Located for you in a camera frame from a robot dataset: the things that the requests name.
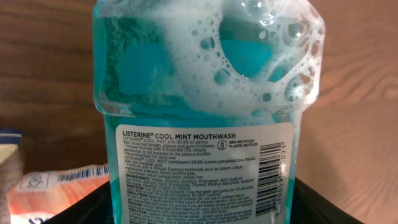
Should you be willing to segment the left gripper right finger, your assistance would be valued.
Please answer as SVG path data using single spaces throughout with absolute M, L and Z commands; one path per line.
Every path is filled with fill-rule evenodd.
M 292 224 L 364 224 L 295 178 Z

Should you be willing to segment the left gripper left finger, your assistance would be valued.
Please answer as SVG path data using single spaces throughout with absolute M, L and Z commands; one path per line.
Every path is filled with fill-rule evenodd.
M 112 224 L 109 181 L 44 224 Z

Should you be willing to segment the orange tissue pack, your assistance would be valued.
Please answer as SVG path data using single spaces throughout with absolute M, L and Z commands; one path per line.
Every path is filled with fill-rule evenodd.
M 107 164 L 28 173 L 7 193 L 11 224 L 43 223 L 108 180 Z

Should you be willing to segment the blue mouthwash bottle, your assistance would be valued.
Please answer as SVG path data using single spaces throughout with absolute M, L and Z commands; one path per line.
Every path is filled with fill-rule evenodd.
M 308 1 L 100 0 L 115 223 L 289 223 L 326 25 Z

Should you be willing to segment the cream snack bag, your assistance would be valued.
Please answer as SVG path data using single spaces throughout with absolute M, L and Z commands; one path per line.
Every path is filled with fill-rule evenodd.
M 1 223 L 9 223 L 6 195 L 22 175 L 19 145 L 22 134 L 15 129 L 1 129 Z

